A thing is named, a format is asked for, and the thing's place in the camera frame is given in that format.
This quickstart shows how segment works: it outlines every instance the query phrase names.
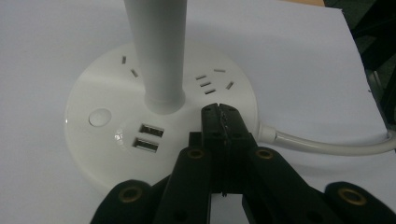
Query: white power strip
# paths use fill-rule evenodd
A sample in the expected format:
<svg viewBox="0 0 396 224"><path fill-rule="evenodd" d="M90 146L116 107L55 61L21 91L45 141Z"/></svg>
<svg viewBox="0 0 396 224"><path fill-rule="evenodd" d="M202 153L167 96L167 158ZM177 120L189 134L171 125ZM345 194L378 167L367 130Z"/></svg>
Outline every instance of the white power strip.
<svg viewBox="0 0 396 224"><path fill-rule="evenodd" d="M185 104L175 113L151 112L133 44L94 61L73 88L66 109L67 144L82 173L103 193L118 183L150 185L170 175L189 133L201 131L201 108L213 103L239 110L254 136L256 98L242 70L223 53L186 41Z"/></svg>

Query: round button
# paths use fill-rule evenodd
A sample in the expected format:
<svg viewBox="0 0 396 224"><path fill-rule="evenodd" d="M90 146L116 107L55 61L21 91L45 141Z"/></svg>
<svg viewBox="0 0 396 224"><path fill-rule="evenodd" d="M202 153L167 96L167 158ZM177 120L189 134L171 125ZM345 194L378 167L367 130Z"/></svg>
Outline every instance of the round button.
<svg viewBox="0 0 396 224"><path fill-rule="evenodd" d="M90 124L93 127L102 127L111 120L111 112L108 109L100 108L90 114Z"/></svg>

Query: white cable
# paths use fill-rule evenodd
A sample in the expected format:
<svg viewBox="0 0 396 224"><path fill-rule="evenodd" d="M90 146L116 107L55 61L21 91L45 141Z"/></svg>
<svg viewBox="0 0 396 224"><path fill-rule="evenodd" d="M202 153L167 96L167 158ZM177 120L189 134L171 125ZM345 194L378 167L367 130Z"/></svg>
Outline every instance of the white cable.
<svg viewBox="0 0 396 224"><path fill-rule="evenodd" d="M388 130L388 139L369 146L343 146L315 142L277 131L273 127L261 125L259 141L304 152L314 152L339 156L374 155L396 148L396 132Z"/></svg>

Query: brass screw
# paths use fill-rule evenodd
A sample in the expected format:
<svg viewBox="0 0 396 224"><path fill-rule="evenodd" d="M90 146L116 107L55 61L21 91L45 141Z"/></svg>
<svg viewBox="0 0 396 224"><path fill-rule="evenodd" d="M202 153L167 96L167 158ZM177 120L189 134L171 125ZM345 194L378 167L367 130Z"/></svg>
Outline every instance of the brass screw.
<svg viewBox="0 0 396 224"><path fill-rule="evenodd" d="M138 186L131 186L123 189L119 193L119 199L123 203L132 203L142 197L143 190Z"/></svg>
<svg viewBox="0 0 396 224"><path fill-rule="evenodd" d="M358 206L367 204L367 199L354 189L339 189L338 195L347 203L352 203Z"/></svg>
<svg viewBox="0 0 396 224"><path fill-rule="evenodd" d="M274 157L274 153L268 149L259 149L256 151L256 156L261 159L270 160Z"/></svg>
<svg viewBox="0 0 396 224"><path fill-rule="evenodd" d="M191 159L201 159L205 153L201 149L192 149L187 153L187 155Z"/></svg>

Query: round power strip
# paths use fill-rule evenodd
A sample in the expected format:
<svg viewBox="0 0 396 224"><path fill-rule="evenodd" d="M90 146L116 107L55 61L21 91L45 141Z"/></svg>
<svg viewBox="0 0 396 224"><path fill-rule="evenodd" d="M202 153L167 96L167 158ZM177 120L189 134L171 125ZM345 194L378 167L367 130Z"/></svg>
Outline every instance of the round power strip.
<svg viewBox="0 0 396 224"><path fill-rule="evenodd" d="M128 179L156 184L170 175L189 133L201 131L201 109L214 103L239 110L254 136L258 108L242 70L226 55L186 41L185 104L175 113L147 109L133 44L111 50L80 76L67 103L65 135L82 173L103 193Z"/></svg>

